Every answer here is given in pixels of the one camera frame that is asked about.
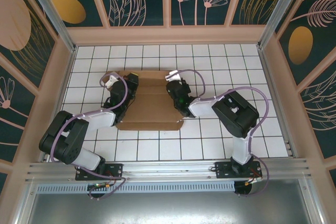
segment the metal plate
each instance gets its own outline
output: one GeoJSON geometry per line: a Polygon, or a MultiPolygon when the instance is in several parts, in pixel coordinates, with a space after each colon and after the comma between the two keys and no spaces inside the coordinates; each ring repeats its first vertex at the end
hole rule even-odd
{"type": "MultiPolygon", "coordinates": [[[[109,173],[108,173],[109,171],[113,177],[121,177],[122,167],[123,167],[123,164],[106,164],[106,172],[104,175],[109,176],[109,173]]],[[[88,174],[82,169],[77,170],[75,180],[76,181],[90,181],[90,180],[109,181],[109,179],[104,179],[104,178],[97,177],[95,175],[88,174]]]]}
{"type": "Polygon", "coordinates": [[[255,171],[260,177],[262,177],[261,167],[259,161],[253,161],[251,163],[250,170],[246,173],[243,173],[241,175],[237,175],[234,173],[234,171],[231,168],[231,162],[216,162],[215,163],[215,170],[216,170],[216,177],[217,178],[252,178],[256,175],[251,171],[255,171]]]}

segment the white grid mat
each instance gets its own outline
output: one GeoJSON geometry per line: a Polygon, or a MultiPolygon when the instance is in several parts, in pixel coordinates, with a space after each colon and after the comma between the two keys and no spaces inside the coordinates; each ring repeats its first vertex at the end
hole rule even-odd
{"type": "MultiPolygon", "coordinates": [[[[268,118],[254,135],[252,151],[259,157],[288,157],[255,45],[151,45],[79,47],[63,110],[73,114],[100,108],[109,92],[99,87],[107,70],[199,70],[206,82],[203,97],[219,95],[232,87],[252,86],[266,94],[268,118]]],[[[192,94],[202,92],[194,73],[182,73],[192,94]]],[[[262,97],[239,91],[259,111],[262,97]]],[[[119,131],[116,127],[88,132],[83,145],[107,161],[165,161],[230,158],[232,138],[217,116],[186,119],[180,131],[119,131]]]]}

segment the gray metal floor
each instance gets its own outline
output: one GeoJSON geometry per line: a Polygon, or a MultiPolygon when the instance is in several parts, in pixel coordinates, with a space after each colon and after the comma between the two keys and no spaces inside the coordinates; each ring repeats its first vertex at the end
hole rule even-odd
{"type": "Polygon", "coordinates": [[[272,180],[264,193],[250,198],[238,198],[233,192],[115,194],[102,201],[91,201],[87,195],[37,195],[29,223],[305,224],[310,221],[298,182],[272,180]]]}

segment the flattened cardboard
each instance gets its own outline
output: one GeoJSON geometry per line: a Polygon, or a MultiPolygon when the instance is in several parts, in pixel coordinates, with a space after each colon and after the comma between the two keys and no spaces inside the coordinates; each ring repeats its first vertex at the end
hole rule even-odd
{"type": "Polygon", "coordinates": [[[139,75],[135,101],[128,108],[117,128],[125,131],[177,131],[183,116],[174,108],[166,90],[165,76],[169,71],[116,71],[120,76],[139,75]]]}

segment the cardboard box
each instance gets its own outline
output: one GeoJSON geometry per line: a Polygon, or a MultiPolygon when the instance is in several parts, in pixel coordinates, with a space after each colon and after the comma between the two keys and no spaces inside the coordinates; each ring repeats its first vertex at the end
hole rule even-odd
{"type": "Polygon", "coordinates": [[[116,71],[120,76],[139,75],[135,101],[128,108],[117,128],[125,131],[177,131],[183,116],[174,108],[166,90],[165,76],[169,71],[116,71]]]}

